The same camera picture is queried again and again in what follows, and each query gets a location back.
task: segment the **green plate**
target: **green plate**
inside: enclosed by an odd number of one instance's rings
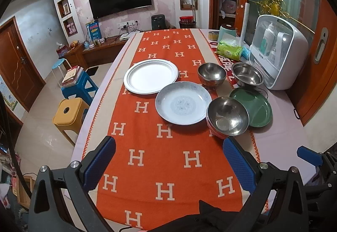
[[[231,92],[230,97],[246,108],[250,126],[263,127],[272,120],[272,107],[268,100],[255,89],[236,88]]]

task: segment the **dish sterilizer cabinet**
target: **dish sterilizer cabinet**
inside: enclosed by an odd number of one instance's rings
[[[308,41],[291,23],[273,15],[257,19],[249,61],[261,71],[267,88],[290,88],[308,51]]]

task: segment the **stainless steel bowl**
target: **stainless steel bowl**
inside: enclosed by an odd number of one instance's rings
[[[202,84],[217,87],[226,79],[226,70],[216,63],[207,62],[198,67],[198,76]]]
[[[232,72],[239,86],[259,86],[264,82],[261,72],[244,62],[233,64]]]
[[[245,107],[230,97],[214,99],[207,108],[206,119],[218,132],[227,136],[240,135],[249,125]]]

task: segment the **white plate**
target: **white plate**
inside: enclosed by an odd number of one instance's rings
[[[151,59],[134,64],[124,76],[124,85],[136,94],[154,94],[175,82],[178,68],[170,61]]]
[[[175,82],[164,87],[156,97],[156,110],[165,120],[190,125],[206,117],[212,101],[208,91],[193,82]]]

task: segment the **plastic stool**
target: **plastic stool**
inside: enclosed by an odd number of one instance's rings
[[[89,88],[85,88],[86,83],[89,82],[92,86]],[[95,85],[93,80],[89,77],[87,72],[83,71],[78,78],[75,85],[70,87],[62,87],[63,96],[68,99],[72,95],[76,95],[76,97],[82,98],[88,105],[92,103],[92,97],[89,92],[95,91],[95,95],[97,93],[98,87]]]
[[[53,124],[73,146],[75,143],[65,130],[72,130],[78,135],[82,127],[82,116],[86,109],[89,109],[89,106],[81,98],[64,99],[60,102],[59,109],[53,118]]]
[[[60,88],[61,88],[61,85],[60,85],[60,82],[58,81],[58,79],[57,79],[56,76],[55,76],[54,69],[59,68],[59,70],[61,71],[61,74],[62,74],[62,76],[63,76],[63,78],[64,78],[65,75],[63,74],[63,71],[62,71],[62,69],[61,69],[61,67],[60,67],[60,66],[63,64],[64,61],[66,61],[66,62],[68,63],[68,65],[69,65],[69,67],[71,68],[70,63],[69,63],[68,60],[65,59],[65,58],[59,59],[59,60],[52,66],[52,72],[53,72],[53,75],[54,75],[54,77],[55,77],[55,79],[56,79],[56,81],[57,81],[57,83],[58,83],[58,85],[59,85]]]

